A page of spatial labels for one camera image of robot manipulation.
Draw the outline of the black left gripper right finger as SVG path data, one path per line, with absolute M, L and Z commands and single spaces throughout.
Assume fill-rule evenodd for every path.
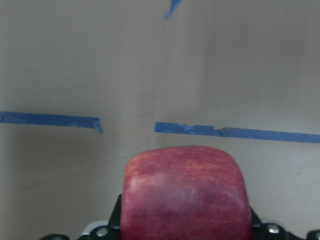
M 250 207 L 251 233 L 250 240 L 319 240 L 320 230 L 309 231 L 305 237 L 299 237 L 287 230 L 281 224 L 262 221 L 254 209 Z

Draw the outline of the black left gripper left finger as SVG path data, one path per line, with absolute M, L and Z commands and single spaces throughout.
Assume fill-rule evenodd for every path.
M 119 194 L 109 220 L 100 220 L 88 224 L 78 237 L 78 240 L 121 240 L 121 203 Z

